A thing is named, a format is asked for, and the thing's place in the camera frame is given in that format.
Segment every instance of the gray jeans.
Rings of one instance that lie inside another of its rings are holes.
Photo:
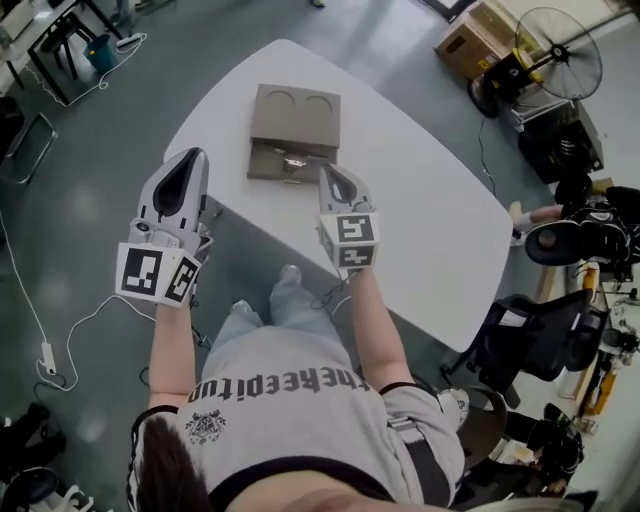
[[[291,281],[279,281],[273,287],[269,302],[273,325],[319,334],[340,342],[329,314],[324,309],[311,308],[312,303],[314,307],[319,307],[319,301],[301,285]],[[222,325],[211,352],[260,327],[264,327],[264,324],[258,313],[231,313]]]

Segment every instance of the fan stand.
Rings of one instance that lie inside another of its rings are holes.
[[[498,117],[500,109],[498,107],[498,98],[487,85],[484,75],[479,76],[475,80],[470,80],[467,85],[467,92],[473,104],[485,116],[493,119]]]

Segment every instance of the desk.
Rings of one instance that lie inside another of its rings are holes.
[[[335,275],[315,231],[314,185],[249,180],[258,84],[342,96],[338,164],[368,185],[380,214],[376,275],[387,307],[456,351],[494,299],[512,221],[444,146],[373,89],[291,41],[258,51],[200,101],[164,159],[193,146],[209,156],[209,195]]]
[[[60,89],[60,86],[56,83],[53,77],[47,71],[47,68],[44,67],[38,53],[36,52],[36,46],[42,40],[42,38],[46,35],[47,31],[52,27],[54,23],[56,23],[62,16],[67,14],[71,9],[73,9],[78,3],[85,4],[89,9],[93,11],[93,13],[100,19],[102,23],[109,29],[113,35],[115,35],[118,39],[122,39],[120,32],[118,29],[109,21],[109,19],[104,15],[104,13],[98,9],[93,0],[64,0],[58,7],[55,9],[49,8],[46,6],[45,10],[41,10],[39,13],[43,15],[45,13],[49,13],[48,16],[42,16],[39,18],[35,18],[29,23],[25,29],[20,33],[18,38],[11,43],[11,46],[6,50],[0,50],[0,62],[6,61],[9,66],[9,70],[13,75],[13,78],[16,80],[18,85],[22,87],[22,82],[20,77],[16,73],[11,61],[20,59],[25,53],[29,54],[31,61],[34,66],[38,69],[42,77],[49,84],[53,92],[60,98],[60,100],[65,104],[69,104],[69,100]]]

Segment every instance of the gray floor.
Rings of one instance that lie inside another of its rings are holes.
[[[180,0],[139,20],[136,30],[149,39],[138,54],[113,73],[106,90],[70,109],[54,104],[23,72],[27,90],[14,87],[11,93],[27,112],[46,112],[60,137],[28,187],[0,187],[0,207],[61,373],[71,374],[64,352],[69,329],[112,293],[117,243],[126,238],[141,186],[161,163],[174,133],[217,81],[275,39],[292,39],[373,86],[488,183],[478,145],[481,115],[469,102],[464,82],[432,49],[445,22],[414,0],[328,3],[317,11],[305,0]],[[84,17],[91,20],[88,13]],[[65,87],[72,96],[81,89],[77,83],[65,82]],[[487,121],[483,142],[503,205],[521,199],[530,209],[551,200],[503,122]],[[233,300],[246,298],[265,312],[268,291],[285,262],[303,268],[314,292],[333,285],[328,275],[231,212],[216,221],[214,230],[216,246],[200,280],[201,306],[194,314],[195,325],[210,336]],[[472,254],[470,247],[469,264]],[[532,294],[539,274],[540,267],[512,250],[498,295]],[[33,398],[41,336],[10,275],[6,250],[0,250],[0,276],[5,276],[0,277],[0,412],[15,416]],[[336,321],[352,347],[348,306]],[[398,325],[414,372],[433,380],[438,362],[451,354],[405,322]],[[41,392],[69,435],[57,462],[60,474],[93,495],[100,509],[125,506],[129,429],[145,407],[147,390],[138,373],[148,363],[151,333],[150,322],[123,304],[108,305],[72,340],[77,388]],[[199,349],[200,363],[204,355]]]

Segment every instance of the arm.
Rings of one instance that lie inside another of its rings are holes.
[[[384,305],[373,270],[365,268],[349,282],[353,328],[365,379],[377,391],[395,382],[413,383],[402,340]]]
[[[149,363],[149,407],[180,407],[196,385],[189,301],[181,308],[158,304]]]

